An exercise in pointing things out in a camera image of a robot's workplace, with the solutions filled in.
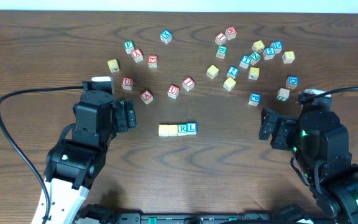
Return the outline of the blue L letter block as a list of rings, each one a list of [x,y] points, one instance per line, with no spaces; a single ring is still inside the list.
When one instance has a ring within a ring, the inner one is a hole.
[[[197,133],[197,129],[198,129],[198,127],[197,127],[196,122],[186,124],[186,133],[187,133],[187,135],[195,135]]]

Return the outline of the yellow C letter block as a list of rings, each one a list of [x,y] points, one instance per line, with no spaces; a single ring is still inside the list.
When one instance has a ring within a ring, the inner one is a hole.
[[[160,137],[168,136],[168,125],[167,124],[160,124],[158,126],[158,135]]]

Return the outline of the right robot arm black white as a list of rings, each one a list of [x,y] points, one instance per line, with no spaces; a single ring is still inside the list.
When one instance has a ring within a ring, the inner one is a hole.
[[[259,139],[293,154],[297,175],[329,218],[358,223],[358,165],[347,128],[328,106],[304,105],[299,117],[264,108]]]

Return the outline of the yellow O letter block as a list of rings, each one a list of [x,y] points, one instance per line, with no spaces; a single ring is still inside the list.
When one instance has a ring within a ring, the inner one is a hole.
[[[169,136],[178,136],[178,125],[177,124],[168,125],[168,135]]]

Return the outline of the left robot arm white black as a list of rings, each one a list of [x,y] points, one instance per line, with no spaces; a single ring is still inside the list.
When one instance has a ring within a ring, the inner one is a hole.
[[[72,223],[106,162],[117,133],[136,126],[134,103],[115,100],[110,92],[84,91],[68,125],[47,155],[46,193],[33,223]]]

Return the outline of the green R letter block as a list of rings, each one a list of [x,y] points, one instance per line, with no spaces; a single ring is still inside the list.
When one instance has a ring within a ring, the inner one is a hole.
[[[178,135],[179,136],[186,136],[187,135],[187,125],[186,124],[179,124],[178,125]]]

